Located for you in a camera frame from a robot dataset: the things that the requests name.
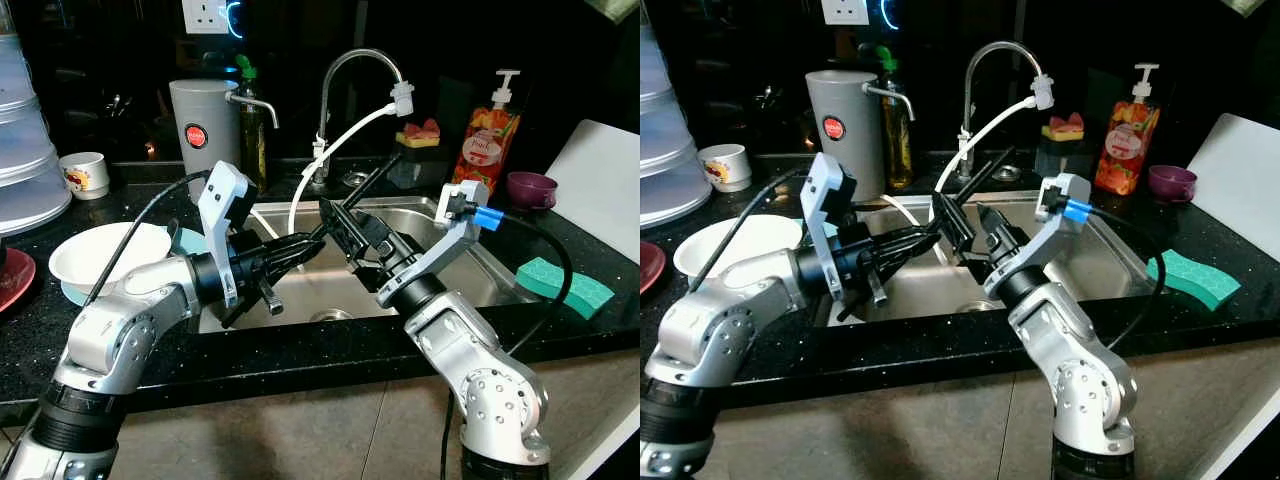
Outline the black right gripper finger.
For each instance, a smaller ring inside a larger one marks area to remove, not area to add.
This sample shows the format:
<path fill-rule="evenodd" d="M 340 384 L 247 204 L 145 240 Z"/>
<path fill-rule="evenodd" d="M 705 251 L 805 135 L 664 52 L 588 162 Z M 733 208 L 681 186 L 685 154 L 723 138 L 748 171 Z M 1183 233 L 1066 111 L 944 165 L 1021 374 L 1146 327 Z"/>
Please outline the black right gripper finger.
<path fill-rule="evenodd" d="M 988 243 L 1019 242 L 1019 228 L 1011 224 L 1000 210 L 986 204 L 977 204 L 975 207 Z"/>
<path fill-rule="evenodd" d="M 320 236 L 330 237 L 337 246 L 352 246 L 349 214 L 342 201 L 320 200 Z"/>
<path fill-rule="evenodd" d="M 397 250 L 397 233 L 380 218 L 364 210 L 353 210 L 352 219 L 352 237 L 357 250 Z"/>
<path fill-rule="evenodd" d="M 941 192 L 934 193 L 934 229 L 951 246 L 969 246 L 969 223 L 961 206 Z"/>

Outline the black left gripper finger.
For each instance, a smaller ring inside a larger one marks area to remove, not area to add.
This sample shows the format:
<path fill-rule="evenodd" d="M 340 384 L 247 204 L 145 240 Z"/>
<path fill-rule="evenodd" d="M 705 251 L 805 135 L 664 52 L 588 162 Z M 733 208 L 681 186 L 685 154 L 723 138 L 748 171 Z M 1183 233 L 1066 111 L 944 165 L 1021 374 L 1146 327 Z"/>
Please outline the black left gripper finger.
<path fill-rule="evenodd" d="M 938 228 L 908 225 L 878 234 L 878 255 L 922 255 L 943 238 Z"/>
<path fill-rule="evenodd" d="M 291 269 L 305 265 L 323 250 L 323 244 L 287 244 L 271 252 L 271 275 L 284 276 Z"/>
<path fill-rule="evenodd" d="M 271 261 L 310 261 L 325 247 L 324 230 L 298 232 L 270 241 Z"/>
<path fill-rule="evenodd" d="M 881 271 L 897 271 L 909 260 L 929 251 L 936 238 L 897 238 L 879 246 Z"/>

